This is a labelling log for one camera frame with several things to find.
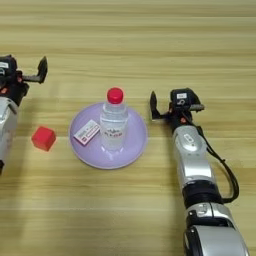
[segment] plastic bottle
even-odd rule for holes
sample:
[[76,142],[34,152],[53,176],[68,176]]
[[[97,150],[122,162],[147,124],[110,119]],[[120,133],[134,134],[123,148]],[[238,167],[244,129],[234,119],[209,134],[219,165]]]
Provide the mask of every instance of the plastic bottle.
[[128,121],[123,91],[120,88],[111,88],[107,93],[107,99],[100,115],[101,141],[105,149],[119,150],[124,144]]

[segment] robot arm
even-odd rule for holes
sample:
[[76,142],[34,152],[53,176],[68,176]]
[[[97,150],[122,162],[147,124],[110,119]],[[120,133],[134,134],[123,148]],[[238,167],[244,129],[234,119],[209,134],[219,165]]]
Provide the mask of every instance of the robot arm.
[[47,71],[46,57],[40,61],[36,76],[24,76],[11,55],[0,57],[0,174],[16,130],[19,105],[29,89],[26,82],[43,83]]
[[249,256],[206,158],[209,144],[192,122],[191,111],[201,111],[204,106],[190,89],[173,90],[169,111],[164,115],[157,111],[156,105],[153,92],[152,117],[166,119],[173,132],[179,184],[186,207],[185,255]]

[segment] wooden table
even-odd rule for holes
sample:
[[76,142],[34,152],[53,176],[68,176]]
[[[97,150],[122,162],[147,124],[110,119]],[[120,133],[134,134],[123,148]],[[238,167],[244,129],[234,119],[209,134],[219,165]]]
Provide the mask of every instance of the wooden table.
[[[9,0],[0,7],[0,55],[34,73],[0,179],[0,254],[4,256],[183,255],[184,206],[171,132],[153,124],[152,90],[165,111],[169,92],[190,87],[206,105],[195,116],[238,177],[233,217],[256,255],[256,2],[252,0]],[[120,86],[144,118],[148,147],[118,171],[79,161],[68,141],[72,118]],[[57,133],[46,153],[30,137]],[[209,158],[223,195],[230,193]]]

